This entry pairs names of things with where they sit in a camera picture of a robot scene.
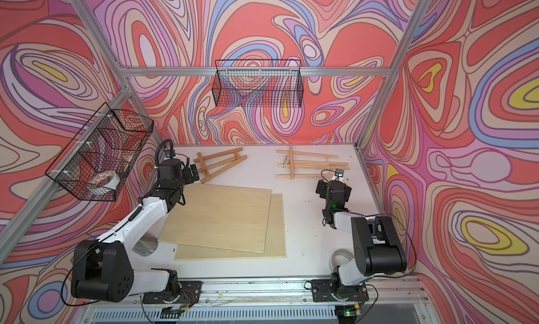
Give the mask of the wooden easel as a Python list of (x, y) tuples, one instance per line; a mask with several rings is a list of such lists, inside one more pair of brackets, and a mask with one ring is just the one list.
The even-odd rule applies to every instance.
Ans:
[(348, 162), (340, 161), (335, 154), (322, 154), (310, 151), (297, 151), (292, 146), (277, 150), (284, 158), (277, 164), (282, 172), (275, 175), (278, 179), (317, 178), (321, 172), (333, 173), (337, 170), (349, 171)]
[(243, 149), (241, 147), (206, 156), (198, 152), (195, 158), (195, 164), (197, 165), (199, 174), (202, 175), (200, 183), (205, 184), (247, 160), (247, 155), (241, 155), (242, 152)]

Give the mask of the plywood board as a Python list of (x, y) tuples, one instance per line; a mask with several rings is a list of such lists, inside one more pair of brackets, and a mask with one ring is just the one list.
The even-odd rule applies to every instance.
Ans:
[(269, 189), (191, 184), (185, 205), (168, 214), (159, 241), (205, 248), (263, 252)]
[(211, 259), (258, 259), (285, 258), (286, 235), (284, 226), (284, 204), (282, 194), (273, 194), (269, 205), (268, 228), (265, 237), (264, 252), (236, 251), (220, 248), (178, 245), (175, 261), (211, 260)]

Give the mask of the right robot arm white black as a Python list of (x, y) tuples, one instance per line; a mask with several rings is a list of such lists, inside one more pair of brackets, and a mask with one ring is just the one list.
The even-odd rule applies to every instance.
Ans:
[(399, 279), (415, 272), (416, 252), (407, 254), (397, 233), (397, 218), (388, 214), (353, 213), (345, 204), (352, 188), (339, 180), (319, 180), (316, 194), (325, 200), (323, 225), (352, 236), (352, 251), (336, 251), (332, 258), (346, 254), (349, 261), (332, 264), (327, 279), (308, 281), (314, 302), (365, 302), (366, 283), (377, 277)]

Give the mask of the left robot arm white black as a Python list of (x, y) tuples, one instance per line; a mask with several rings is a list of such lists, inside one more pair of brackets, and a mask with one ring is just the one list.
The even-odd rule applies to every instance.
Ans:
[(178, 273), (171, 269), (137, 270), (129, 254), (147, 231), (176, 206), (184, 206), (185, 186), (198, 181), (189, 157), (176, 154), (172, 140), (154, 154), (157, 176), (149, 192), (120, 223), (96, 239), (79, 243), (74, 262), (63, 281), (70, 295), (84, 305), (118, 303), (130, 296), (177, 303), (182, 294)]

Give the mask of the clear tape roll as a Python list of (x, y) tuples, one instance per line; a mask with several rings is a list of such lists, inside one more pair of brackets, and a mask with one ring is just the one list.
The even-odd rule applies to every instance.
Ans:
[(354, 254), (346, 249), (336, 250), (328, 261), (329, 269), (333, 272), (338, 266), (346, 265), (355, 259)]

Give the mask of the silver cup of pencils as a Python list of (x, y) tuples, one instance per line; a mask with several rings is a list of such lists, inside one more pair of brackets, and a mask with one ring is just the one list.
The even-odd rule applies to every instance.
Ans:
[(144, 234), (133, 247), (133, 252), (141, 257), (148, 257), (158, 248), (159, 242), (151, 234)]

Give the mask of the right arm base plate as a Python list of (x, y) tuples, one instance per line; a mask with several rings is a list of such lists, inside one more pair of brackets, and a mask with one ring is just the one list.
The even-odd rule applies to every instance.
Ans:
[(369, 294), (365, 285), (343, 286), (331, 279), (314, 279), (304, 283), (304, 289), (312, 293), (314, 302), (355, 302), (369, 301)]

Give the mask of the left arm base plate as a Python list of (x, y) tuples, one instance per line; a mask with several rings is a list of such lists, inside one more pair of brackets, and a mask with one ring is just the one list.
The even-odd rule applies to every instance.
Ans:
[(142, 303), (144, 305), (182, 304), (192, 306), (199, 302), (202, 285), (202, 281), (179, 281), (177, 286), (167, 286), (161, 292), (145, 293)]

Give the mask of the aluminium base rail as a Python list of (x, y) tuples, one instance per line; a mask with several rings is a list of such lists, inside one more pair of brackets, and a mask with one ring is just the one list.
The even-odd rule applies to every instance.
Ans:
[(373, 279), (367, 300), (316, 302), (312, 277), (202, 279), (192, 306), (139, 297), (87, 307), (77, 323), (439, 323), (417, 278)]

